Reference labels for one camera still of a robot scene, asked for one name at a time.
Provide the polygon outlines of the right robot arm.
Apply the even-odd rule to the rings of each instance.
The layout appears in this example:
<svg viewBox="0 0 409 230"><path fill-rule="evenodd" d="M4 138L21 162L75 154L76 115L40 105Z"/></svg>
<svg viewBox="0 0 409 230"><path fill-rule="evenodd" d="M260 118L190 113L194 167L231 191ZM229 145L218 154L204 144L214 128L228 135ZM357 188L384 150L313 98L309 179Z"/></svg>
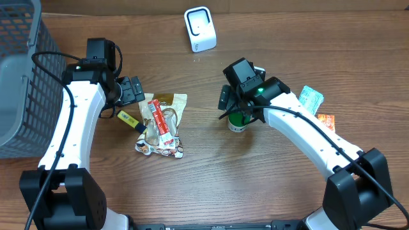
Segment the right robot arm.
<svg viewBox="0 0 409 230"><path fill-rule="evenodd" d="M363 151L326 127L290 88L244 57L223 71L228 84L218 108L240 114L239 125L260 120L284 134L318 168L326 187L323 203L302 220L274 220L272 229L360 229L392 205L385 156Z"/></svg>

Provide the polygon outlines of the yellow highlighter marker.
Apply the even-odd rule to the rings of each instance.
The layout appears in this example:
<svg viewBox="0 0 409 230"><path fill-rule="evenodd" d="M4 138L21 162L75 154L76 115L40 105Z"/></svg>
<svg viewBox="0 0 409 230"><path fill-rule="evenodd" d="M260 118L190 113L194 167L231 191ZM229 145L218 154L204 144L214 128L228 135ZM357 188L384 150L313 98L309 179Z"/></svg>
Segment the yellow highlighter marker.
<svg viewBox="0 0 409 230"><path fill-rule="evenodd" d="M131 117L128 113L126 113L123 110L120 110L117 113L117 117L124 121L126 124L131 126L134 130L138 131L140 134L144 134L147 131L147 127L144 126L141 122L139 122L137 119Z"/></svg>

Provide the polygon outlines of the red chocolate bar wrapper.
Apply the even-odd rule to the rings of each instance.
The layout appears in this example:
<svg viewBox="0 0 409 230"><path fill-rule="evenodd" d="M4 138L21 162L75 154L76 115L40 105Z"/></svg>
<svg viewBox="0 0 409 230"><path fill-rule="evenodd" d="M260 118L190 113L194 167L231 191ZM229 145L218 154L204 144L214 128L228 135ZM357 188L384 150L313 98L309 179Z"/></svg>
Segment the red chocolate bar wrapper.
<svg viewBox="0 0 409 230"><path fill-rule="evenodd" d="M159 101L157 99L148 102L148 107L153 114L153 118L157 124L159 130L159 146L160 148L170 148L174 142L173 136L170 133L170 129L166 123L166 119L160 108Z"/></svg>

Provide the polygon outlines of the green lid jar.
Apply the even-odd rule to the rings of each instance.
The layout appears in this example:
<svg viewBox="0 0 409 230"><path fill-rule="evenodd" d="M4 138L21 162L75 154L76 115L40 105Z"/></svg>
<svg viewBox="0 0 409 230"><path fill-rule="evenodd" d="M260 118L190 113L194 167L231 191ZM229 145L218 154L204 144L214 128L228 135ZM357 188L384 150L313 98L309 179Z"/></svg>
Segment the green lid jar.
<svg viewBox="0 0 409 230"><path fill-rule="evenodd" d="M243 132L250 120L251 117L242 112L231 113L228 116L228 128L232 132Z"/></svg>

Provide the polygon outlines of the orange tissue pack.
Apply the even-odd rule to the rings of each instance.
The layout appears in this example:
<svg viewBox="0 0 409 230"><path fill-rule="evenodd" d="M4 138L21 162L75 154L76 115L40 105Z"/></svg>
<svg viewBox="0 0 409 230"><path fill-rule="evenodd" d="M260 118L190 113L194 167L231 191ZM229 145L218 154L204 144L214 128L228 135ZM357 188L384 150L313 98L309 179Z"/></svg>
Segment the orange tissue pack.
<svg viewBox="0 0 409 230"><path fill-rule="evenodd" d="M328 114L318 114L317 118L326 126L328 127L331 131L335 132L335 116L334 115L328 115Z"/></svg>

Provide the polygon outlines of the brown snack bag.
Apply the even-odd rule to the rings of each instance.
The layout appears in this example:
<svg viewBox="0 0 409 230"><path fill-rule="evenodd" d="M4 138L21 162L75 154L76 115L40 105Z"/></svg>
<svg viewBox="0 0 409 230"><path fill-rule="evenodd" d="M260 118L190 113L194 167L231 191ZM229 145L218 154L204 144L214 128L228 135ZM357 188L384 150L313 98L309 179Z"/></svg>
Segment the brown snack bag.
<svg viewBox="0 0 409 230"><path fill-rule="evenodd" d="M144 96L145 100L139 102L139 110L146 132L138 137L135 150L147 156L155 153L166 157L182 158L183 145L178 134L178 128L187 105L187 94L145 93ZM152 100L158 102L166 125L172 135L173 142L170 144L164 144L161 140L157 122L152 114L153 109L150 109L148 105Z"/></svg>

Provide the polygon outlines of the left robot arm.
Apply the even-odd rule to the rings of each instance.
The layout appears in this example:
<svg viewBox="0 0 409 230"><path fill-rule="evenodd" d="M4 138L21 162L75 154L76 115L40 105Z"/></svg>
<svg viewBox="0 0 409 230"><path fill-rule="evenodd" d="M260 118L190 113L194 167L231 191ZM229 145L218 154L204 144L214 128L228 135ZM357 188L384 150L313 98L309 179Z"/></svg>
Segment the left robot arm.
<svg viewBox="0 0 409 230"><path fill-rule="evenodd" d="M112 211L106 196L89 172L91 144L101 112L145 99L137 77L121 77L122 55L106 38L87 40L85 58L75 58L55 76L38 58L35 66L63 87L63 104L52 140L33 171L23 171L20 191L30 211L25 228L37 229L136 229L129 215Z"/></svg>

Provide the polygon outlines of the teal wet wipes pack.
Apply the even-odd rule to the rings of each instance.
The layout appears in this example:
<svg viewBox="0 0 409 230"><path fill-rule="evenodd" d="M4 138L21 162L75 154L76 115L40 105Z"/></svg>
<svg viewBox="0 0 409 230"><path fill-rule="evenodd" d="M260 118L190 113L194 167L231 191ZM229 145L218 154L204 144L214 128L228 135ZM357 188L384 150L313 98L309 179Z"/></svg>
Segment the teal wet wipes pack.
<svg viewBox="0 0 409 230"><path fill-rule="evenodd" d="M314 116L320 105L324 102L324 96L316 91L315 89L304 86L300 96L298 98L299 102Z"/></svg>

